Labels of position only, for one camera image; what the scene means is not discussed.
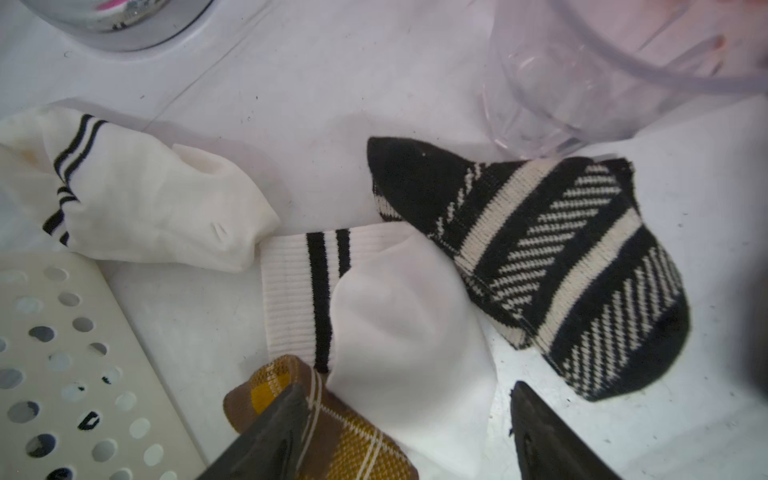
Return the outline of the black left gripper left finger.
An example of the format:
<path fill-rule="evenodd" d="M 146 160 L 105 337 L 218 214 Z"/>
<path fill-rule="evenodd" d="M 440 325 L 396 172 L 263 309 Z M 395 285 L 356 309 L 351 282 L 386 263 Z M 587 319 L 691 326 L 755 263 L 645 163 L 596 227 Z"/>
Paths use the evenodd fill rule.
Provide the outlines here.
<path fill-rule="evenodd" d="M 295 479 L 308 417 L 303 387 L 287 387 L 198 479 Z"/>

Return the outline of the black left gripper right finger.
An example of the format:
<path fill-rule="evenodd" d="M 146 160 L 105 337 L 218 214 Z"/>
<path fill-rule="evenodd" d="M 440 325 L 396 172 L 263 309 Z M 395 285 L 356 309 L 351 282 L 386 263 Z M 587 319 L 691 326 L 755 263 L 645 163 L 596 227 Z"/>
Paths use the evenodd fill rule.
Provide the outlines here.
<path fill-rule="evenodd" d="M 618 475 L 525 382 L 510 393 L 511 435 L 524 480 L 616 479 Z"/>

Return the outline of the brown yellow plaid sock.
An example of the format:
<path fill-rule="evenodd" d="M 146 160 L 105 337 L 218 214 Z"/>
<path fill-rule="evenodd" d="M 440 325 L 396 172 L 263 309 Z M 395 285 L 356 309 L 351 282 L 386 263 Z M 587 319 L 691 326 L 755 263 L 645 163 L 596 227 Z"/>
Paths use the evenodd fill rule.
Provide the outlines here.
<path fill-rule="evenodd" d="M 326 387 L 299 357 L 283 355 L 224 397 L 223 410 L 240 434 L 287 387 L 303 387 L 309 407 L 295 479 L 417 479 L 396 442 Z"/>

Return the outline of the white sock black striped cuff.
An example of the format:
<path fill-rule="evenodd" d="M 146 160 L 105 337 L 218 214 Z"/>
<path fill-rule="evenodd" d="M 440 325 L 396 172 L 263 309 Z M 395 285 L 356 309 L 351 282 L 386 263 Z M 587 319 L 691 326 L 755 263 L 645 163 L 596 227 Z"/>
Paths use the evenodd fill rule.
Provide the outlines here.
<path fill-rule="evenodd" d="M 260 262 L 271 358 L 324 374 L 428 477 L 478 476 L 496 369 L 445 254 L 393 222 L 273 237 Z"/>

